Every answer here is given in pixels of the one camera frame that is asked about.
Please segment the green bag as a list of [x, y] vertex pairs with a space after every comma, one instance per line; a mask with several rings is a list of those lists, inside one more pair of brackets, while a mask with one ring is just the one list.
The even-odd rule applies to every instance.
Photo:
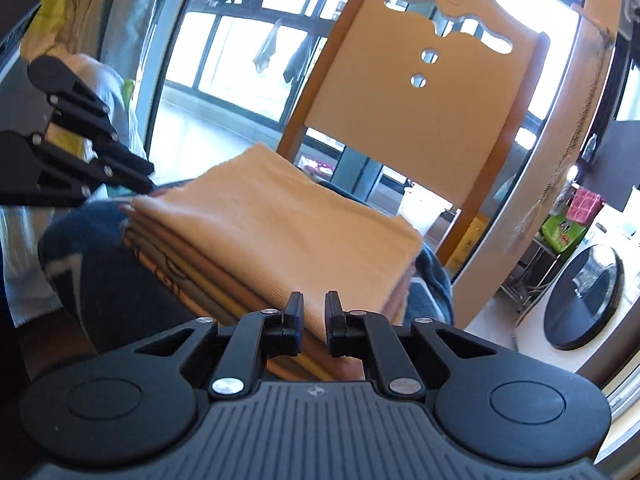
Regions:
[[542, 224], [540, 232], [552, 252], [566, 260], [584, 239], [587, 229], [575, 221], [567, 220], [565, 214], [554, 214]]

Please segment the patterned folded garment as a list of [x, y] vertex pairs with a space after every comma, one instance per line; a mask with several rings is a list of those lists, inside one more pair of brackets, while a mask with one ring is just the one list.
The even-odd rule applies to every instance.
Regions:
[[198, 281], [194, 281], [181, 266], [136, 230], [126, 228], [122, 240], [138, 260], [194, 314], [207, 314], [222, 326], [234, 325], [247, 314], [247, 310], [215, 287], [202, 287]]

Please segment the pink checked cloth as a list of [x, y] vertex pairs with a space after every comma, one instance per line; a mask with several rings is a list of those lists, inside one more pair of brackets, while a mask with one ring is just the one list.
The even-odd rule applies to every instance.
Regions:
[[603, 200], [600, 194], [581, 186], [575, 192], [570, 206], [568, 206], [566, 218], [567, 220], [586, 226], [591, 223], [600, 211], [602, 204]]

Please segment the wooden chair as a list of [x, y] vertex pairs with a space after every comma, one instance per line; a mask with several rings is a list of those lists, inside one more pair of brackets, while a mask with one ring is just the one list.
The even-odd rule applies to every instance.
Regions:
[[496, 0], [348, 0], [277, 151], [316, 130], [392, 168], [457, 211], [447, 262], [526, 116], [549, 38]]

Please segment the white washing machine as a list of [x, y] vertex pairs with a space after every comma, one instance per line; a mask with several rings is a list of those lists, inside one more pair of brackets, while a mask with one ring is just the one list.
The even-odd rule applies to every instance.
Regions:
[[639, 241], [595, 223], [514, 341], [524, 356], [605, 386], [639, 347]]

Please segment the grey-green curtain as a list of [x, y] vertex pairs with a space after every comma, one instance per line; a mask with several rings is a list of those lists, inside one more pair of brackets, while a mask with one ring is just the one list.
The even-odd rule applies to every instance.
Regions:
[[78, 0], [72, 49], [135, 80], [158, 0]]

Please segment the white garment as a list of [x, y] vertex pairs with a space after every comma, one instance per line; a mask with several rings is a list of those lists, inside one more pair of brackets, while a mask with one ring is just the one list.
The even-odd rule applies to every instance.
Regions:
[[305, 325], [319, 339], [331, 290], [348, 310], [399, 320], [422, 249], [404, 218], [325, 188], [262, 144], [131, 206], [273, 306], [301, 292]]

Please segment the hanging white cloth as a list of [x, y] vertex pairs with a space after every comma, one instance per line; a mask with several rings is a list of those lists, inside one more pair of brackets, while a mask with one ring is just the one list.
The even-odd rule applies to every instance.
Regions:
[[254, 57], [253, 63], [258, 74], [261, 74], [268, 68], [272, 56], [276, 53], [278, 32], [281, 25], [281, 20], [277, 20], [273, 24], [272, 29], [267, 35], [267, 38], [262, 43], [262, 46], [259, 48], [257, 54]]

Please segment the brown folded garment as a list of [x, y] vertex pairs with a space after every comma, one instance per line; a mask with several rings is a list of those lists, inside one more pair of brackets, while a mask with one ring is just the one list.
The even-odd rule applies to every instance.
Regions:
[[303, 354], [296, 362], [322, 380], [360, 379], [362, 364], [334, 358], [326, 348], [324, 296], [393, 320], [405, 312], [411, 272], [422, 250], [420, 233], [403, 218], [346, 198], [332, 198], [344, 220], [329, 226], [301, 210], [184, 216], [160, 200], [122, 207], [134, 229], [202, 287], [213, 286], [250, 311], [284, 308], [291, 292], [304, 295]]

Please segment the hanging dark cloth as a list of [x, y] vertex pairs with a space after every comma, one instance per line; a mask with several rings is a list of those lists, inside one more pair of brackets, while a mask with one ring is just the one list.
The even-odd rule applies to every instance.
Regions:
[[312, 50], [314, 50], [314, 44], [316, 38], [311, 35], [307, 35], [305, 39], [300, 43], [297, 50], [292, 55], [292, 58], [288, 61], [288, 65], [283, 72], [283, 79], [286, 84], [292, 84], [296, 80], [299, 80], [303, 76], [306, 70], [307, 64], [311, 58]]

